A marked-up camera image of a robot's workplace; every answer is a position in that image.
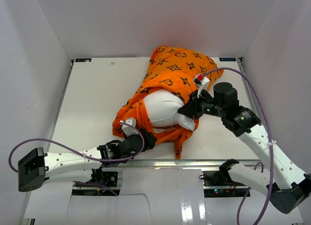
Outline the white pillow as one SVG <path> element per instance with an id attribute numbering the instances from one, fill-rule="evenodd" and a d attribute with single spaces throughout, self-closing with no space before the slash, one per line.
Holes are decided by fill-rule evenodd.
<path id="1" fill-rule="evenodd" d="M 195 130 L 194 120 L 178 113 L 184 103 L 173 93 L 161 89 L 144 97 L 143 102 L 153 128 L 180 126 L 190 131 Z"/>

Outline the orange patterned pillowcase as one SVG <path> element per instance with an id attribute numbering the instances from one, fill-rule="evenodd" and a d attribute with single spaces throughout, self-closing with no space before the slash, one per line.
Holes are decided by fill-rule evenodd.
<path id="1" fill-rule="evenodd" d="M 146 75 L 127 103 L 119 110 L 112 123 L 112 134 L 124 137 L 120 121 L 133 117 L 136 119 L 136 127 L 144 128 L 152 133 L 157 144 L 164 142 L 174 143 L 176 159 L 181 158 L 183 144 L 194 131 L 180 126 L 173 128 L 153 128 L 148 118 L 143 98 L 158 90 L 167 90 L 179 97 L 184 105 L 188 102 L 190 94 L 198 89 L 193 79 L 197 74 L 206 74 L 211 86 L 223 75 L 223 70 L 208 56 L 189 49 L 159 46 L 152 53 Z M 199 120 L 194 120 L 195 130 L 199 126 Z"/>

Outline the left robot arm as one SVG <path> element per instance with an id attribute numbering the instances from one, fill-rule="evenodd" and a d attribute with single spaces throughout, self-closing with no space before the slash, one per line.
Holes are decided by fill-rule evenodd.
<path id="1" fill-rule="evenodd" d="M 103 168 L 127 163 L 141 152 L 153 149 L 156 141 L 152 133 L 141 129 L 123 141 L 113 140 L 85 151 L 52 153 L 35 148 L 18 161 L 18 191 L 29 192 L 45 183 L 67 180 L 99 185 L 105 180 Z"/>

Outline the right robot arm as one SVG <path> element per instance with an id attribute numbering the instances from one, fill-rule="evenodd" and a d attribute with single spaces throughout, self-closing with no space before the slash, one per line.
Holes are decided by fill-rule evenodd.
<path id="1" fill-rule="evenodd" d="M 290 213 L 310 196 L 310 174 L 296 166 L 275 142 L 269 141 L 260 119 L 252 110 L 239 104 L 238 92 L 230 83 L 217 83 L 213 95 L 203 89 L 194 91 L 178 113 L 192 119 L 202 115 L 221 118 L 224 127 L 245 143 L 272 174 L 267 177 L 229 159 L 217 172 L 224 185 L 238 182 L 251 187 L 267 196 L 284 214 Z"/>

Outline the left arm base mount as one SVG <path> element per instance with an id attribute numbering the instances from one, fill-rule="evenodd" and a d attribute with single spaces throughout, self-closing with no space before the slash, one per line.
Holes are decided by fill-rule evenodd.
<path id="1" fill-rule="evenodd" d="M 76 187 L 116 187 L 118 184 L 118 172 L 103 171 L 102 169 L 92 169 L 91 178 L 82 182 L 81 180 L 74 183 Z"/>

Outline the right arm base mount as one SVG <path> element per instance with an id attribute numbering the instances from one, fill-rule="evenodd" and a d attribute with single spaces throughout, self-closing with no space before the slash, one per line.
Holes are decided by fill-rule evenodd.
<path id="1" fill-rule="evenodd" d="M 199 175 L 199 179 L 203 180 L 205 187 L 214 187 L 214 193 L 231 193 L 238 186 L 245 187 L 244 184 L 234 182 L 229 176 L 229 170 L 236 164 L 239 164 L 238 160 L 229 159 L 223 163 L 216 171 L 203 171 Z"/>

